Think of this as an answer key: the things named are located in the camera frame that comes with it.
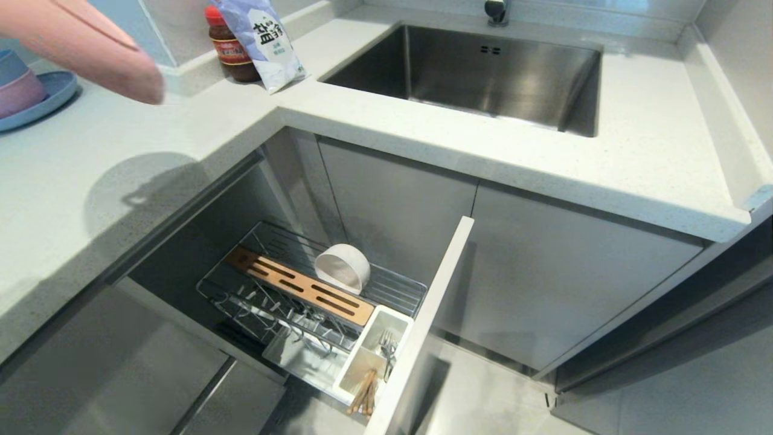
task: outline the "sink drain holes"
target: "sink drain holes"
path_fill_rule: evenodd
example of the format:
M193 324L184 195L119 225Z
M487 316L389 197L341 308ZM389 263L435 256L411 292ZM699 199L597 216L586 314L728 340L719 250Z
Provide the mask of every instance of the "sink drain holes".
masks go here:
M501 52L502 52L502 49L497 46L495 47L481 46L481 53L500 54Z

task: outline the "pink bowl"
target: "pink bowl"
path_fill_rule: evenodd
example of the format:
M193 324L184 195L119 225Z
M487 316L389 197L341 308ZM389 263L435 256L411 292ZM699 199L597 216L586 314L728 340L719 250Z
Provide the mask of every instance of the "pink bowl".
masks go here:
M18 79L0 87L0 118L31 108L46 99L38 77L28 70Z

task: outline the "faucet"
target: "faucet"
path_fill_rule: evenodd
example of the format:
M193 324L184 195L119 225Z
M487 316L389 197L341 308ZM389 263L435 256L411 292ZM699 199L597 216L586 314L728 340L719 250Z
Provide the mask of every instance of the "faucet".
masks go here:
M485 13L489 16L489 26L507 26L511 1L512 0L485 0L483 8L485 9Z

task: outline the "sauce jar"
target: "sauce jar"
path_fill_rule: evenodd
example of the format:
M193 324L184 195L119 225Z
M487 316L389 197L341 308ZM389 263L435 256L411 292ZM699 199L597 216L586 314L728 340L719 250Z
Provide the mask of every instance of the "sauce jar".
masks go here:
M215 46L220 62L225 66L234 80L250 83L261 79L250 55L233 35L226 25L220 11L213 5L204 9L204 16L209 23L209 38Z

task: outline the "salt bag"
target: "salt bag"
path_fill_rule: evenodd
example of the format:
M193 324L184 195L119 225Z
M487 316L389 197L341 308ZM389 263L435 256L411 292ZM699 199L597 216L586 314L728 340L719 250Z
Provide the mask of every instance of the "salt bag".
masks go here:
M308 76L270 0L210 0L250 55L269 94Z

